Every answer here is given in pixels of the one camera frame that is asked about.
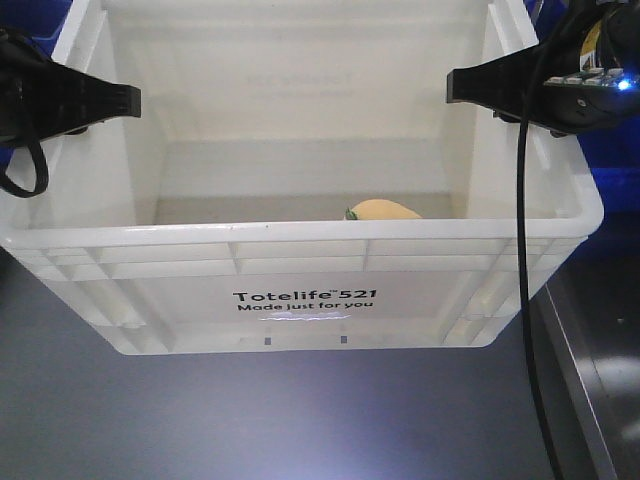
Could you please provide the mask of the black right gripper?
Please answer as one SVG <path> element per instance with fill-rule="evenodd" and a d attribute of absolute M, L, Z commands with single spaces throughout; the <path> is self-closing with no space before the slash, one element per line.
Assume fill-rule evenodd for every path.
<path fill-rule="evenodd" d="M 639 115 L 639 3 L 569 1 L 543 65 L 537 125 L 566 136 Z M 447 104 L 468 103 L 518 123 L 542 54 L 536 45 L 447 74 Z"/>

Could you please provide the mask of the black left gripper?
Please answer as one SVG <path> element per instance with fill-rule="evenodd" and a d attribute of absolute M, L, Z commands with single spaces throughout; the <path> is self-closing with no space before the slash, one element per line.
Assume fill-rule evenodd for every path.
<path fill-rule="evenodd" d="M 70 134 L 93 124 L 141 116 L 141 90 L 52 61 L 26 32 L 1 28 L 1 145 Z"/>

